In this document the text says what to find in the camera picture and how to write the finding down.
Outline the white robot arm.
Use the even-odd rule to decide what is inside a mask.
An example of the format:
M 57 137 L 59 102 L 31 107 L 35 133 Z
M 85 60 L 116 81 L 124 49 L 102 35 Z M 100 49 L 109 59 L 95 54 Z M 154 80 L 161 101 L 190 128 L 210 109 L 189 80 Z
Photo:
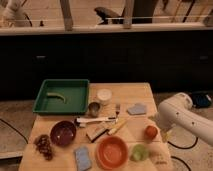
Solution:
M 190 111 L 192 99 L 186 93 L 177 93 L 163 100 L 157 113 L 150 116 L 158 128 L 167 133 L 173 125 L 179 125 L 207 144 L 213 146 L 213 121 Z

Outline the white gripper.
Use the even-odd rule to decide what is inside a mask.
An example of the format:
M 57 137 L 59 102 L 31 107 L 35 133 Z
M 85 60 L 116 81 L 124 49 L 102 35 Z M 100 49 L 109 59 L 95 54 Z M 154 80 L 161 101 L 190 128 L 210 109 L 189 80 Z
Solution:
M 171 129 L 175 126 L 175 124 L 160 113 L 156 113 L 155 115 L 151 116 L 150 119 L 154 121 L 157 127 L 160 129 L 162 141 L 164 143 L 168 142 L 172 133 Z

